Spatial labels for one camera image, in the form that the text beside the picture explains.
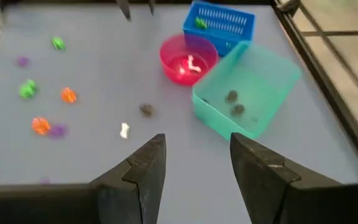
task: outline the pink bowl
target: pink bowl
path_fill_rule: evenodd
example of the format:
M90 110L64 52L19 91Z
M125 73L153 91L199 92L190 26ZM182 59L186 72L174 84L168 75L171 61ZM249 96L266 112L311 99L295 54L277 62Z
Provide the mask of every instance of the pink bowl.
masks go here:
M192 86L219 60L218 51L208 40L197 35L176 35L160 48L165 75L173 82Z

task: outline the blue basket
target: blue basket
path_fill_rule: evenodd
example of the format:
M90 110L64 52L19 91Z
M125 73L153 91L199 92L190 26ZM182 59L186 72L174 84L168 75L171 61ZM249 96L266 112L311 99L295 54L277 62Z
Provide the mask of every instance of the blue basket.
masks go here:
M196 18L203 20L207 28L196 28ZM208 39L223 57L240 41L251 41L254 36L254 26L255 15L253 14L195 1L183 24L183 32Z

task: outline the small brown ball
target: small brown ball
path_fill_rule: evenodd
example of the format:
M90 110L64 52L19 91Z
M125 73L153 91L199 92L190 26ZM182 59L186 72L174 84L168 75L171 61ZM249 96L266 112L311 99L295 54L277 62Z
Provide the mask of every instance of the small brown ball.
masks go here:
M243 105L238 104L231 108L231 114L233 116L239 116L239 115L242 115L245 110L246 110L246 108Z
M238 97L239 97L238 92L236 90L231 90L226 96L226 101L228 103L233 103L237 100Z
M140 112L142 112L143 116L145 116L146 118L149 118L154 114L153 106L148 103L142 104L139 109Z

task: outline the turquoise bin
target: turquoise bin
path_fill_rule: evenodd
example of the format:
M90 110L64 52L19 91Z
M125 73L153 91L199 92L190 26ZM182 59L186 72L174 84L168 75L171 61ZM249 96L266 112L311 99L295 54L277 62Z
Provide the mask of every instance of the turquoise bin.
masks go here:
M242 41L193 86L196 116L225 139L231 133L257 138L291 92L302 72L293 62L257 45ZM226 96L237 91L237 100ZM233 114L237 104L242 114Z

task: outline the small toy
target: small toy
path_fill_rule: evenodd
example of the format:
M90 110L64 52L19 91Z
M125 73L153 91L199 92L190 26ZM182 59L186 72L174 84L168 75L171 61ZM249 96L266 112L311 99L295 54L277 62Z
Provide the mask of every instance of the small toy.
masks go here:
M52 138L62 138L67 133L67 125L55 124L49 130L49 136Z
M61 97L65 103L74 103L77 100L76 93L68 87L62 90Z
M48 177L42 177L40 179L40 184L50 184L50 180Z
M236 90L231 90L226 96L226 102L233 103L237 100L239 94Z
M188 66L189 70L196 71L196 72L200 73L201 68L199 66L193 65L194 57L192 55L189 55L189 56L187 56L187 58L188 58L187 66Z
M148 103L144 103L139 107L140 111L142 112L143 116L149 118L154 113L154 108L152 105Z
M46 135L50 130L49 122L45 118L34 118L31 126L32 129L40 135Z
M243 105L237 104L232 107L231 114L233 116L242 115L245 110L246 110L246 108Z
M59 37L53 37L52 44L56 50L65 50L66 49L65 43Z
M26 66L28 66L29 62L30 62L30 59L27 58L27 57L19 57L19 58L17 59L17 64L18 64L19 66L21 66L21 67L26 67Z
M204 20L200 19L199 17L196 18L195 24L196 24L197 29L207 29L208 28L206 22Z
M33 89L34 91L37 91L37 85L35 84L35 82L33 80L28 80L26 83L27 86L31 87L31 89Z
M127 139L128 134L129 134L129 125L127 123L121 123L121 132L119 133L119 135L123 139Z
M27 80L27 82L21 85L19 94L25 99L32 98L37 91L37 85L33 80Z

